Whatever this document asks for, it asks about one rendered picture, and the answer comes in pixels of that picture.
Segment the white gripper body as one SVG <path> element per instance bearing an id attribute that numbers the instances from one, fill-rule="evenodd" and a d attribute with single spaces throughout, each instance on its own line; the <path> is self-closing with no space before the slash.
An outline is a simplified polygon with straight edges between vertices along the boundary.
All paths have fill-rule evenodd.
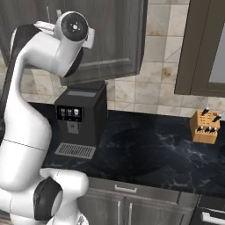
<path id="1" fill-rule="evenodd" d="M 54 37 L 54 24 L 37 21 L 34 25 L 38 27 L 42 32 Z M 87 37 L 83 43 L 83 47 L 92 48 L 94 43 L 94 36 L 95 30 L 89 27 Z"/>

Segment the dark wood cabinet door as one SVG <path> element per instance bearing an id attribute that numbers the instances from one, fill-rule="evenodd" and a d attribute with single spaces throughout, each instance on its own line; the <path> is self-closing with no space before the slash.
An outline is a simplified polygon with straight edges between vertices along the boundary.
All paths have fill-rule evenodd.
<path id="1" fill-rule="evenodd" d="M 46 5 L 50 23 L 55 22 L 50 3 L 51 0 L 0 0 L 0 50 L 6 61 L 10 57 L 11 35 L 18 26 L 36 21 L 48 22 Z"/>
<path id="2" fill-rule="evenodd" d="M 93 47 L 83 51 L 75 74 L 61 84 L 72 86 L 125 76 L 141 70 L 148 0 L 54 0 L 62 12 L 77 11 L 95 30 Z"/>

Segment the grey base cabinet door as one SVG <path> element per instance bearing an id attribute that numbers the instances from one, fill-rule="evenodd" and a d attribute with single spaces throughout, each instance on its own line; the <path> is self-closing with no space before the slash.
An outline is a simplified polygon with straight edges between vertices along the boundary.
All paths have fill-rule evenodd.
<path id="1" fill-rule="evenodd" d="M 129 204 L 133 203 L 132 225 L 187 225 L 188 211 L 182 207 L 154 200 L 126 198 L 128 225 Z"/>
<path id="2" fill-rule="evenodd" d="M 77 199 L 77 204 L 90 225 L 117 225 L 119 200 L 120 225 L 124 225 L 125 197 L 121 194 L 90 188 L 84 196 Z"/>

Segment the black coffee machine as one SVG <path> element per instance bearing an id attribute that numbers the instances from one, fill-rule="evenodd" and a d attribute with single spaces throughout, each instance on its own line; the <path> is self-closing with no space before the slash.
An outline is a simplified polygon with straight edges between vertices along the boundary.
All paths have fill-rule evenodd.
<path id="1" fill-rule="evenodd" d="M 104 81 L 75 84 L 54 102 L 61 134 L 55 154 L 91 160 L 107 122 Z"/>

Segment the wooden knife block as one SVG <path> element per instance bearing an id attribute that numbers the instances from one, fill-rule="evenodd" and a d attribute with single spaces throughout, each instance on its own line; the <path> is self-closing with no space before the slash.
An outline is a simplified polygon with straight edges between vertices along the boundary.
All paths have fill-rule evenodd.
<path id="1" fill-rule="evenodd" d="M 197 110 L 190 118 L 190 129 L 194 142 L 215 144 L 221 128 L 221 115 L 209 108 Z"/>

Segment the grey drawer front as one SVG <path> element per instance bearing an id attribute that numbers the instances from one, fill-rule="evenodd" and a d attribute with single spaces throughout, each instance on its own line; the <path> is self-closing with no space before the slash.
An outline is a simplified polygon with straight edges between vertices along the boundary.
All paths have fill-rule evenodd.
<path id="1" fill-rule="evenodd" d="M 92 189 L 99 189 L 99 190 L 108 191 L 108 192 L 116 192 L 116 193 L 124 194 L 124 195 L 133 195 L 135 197 L 143 197 L 143 198 L 148 198 L 153 200 L 161 200 L 161 201 L 166 201 L 176 205 L 178 204 L 178 199 L 179 199 L 178 191 L 171 191 L 171 190 L 145 186 L 145 185 L 130 184 L 130 183 L 107 180 L 102 178 L 89 177 L 89 182 L 90 182 L 90 188 Z M 119 187 L 130 188 L 130 189 L 135 189 L 136 187 L 137 193 L 115 191 L 114 185 L 117 185 Z"/>

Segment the black oven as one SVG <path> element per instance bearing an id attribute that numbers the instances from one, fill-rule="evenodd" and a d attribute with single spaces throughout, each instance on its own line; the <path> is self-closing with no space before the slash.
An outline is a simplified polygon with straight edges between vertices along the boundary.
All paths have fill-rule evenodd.
<path id="1" fill-rule="evenodd" d="M 225 225 L 225 199 L 201 195 L 189 225 Z"/>

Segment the glass fronted wall cabinet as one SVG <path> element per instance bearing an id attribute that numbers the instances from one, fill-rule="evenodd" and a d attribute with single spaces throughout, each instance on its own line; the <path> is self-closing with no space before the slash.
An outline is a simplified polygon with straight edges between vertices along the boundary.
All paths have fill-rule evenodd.
<path id="1" fill-rule="evenodd" d="M 190 0 L 174 93 L 225 98 L 225 0 Z"/>

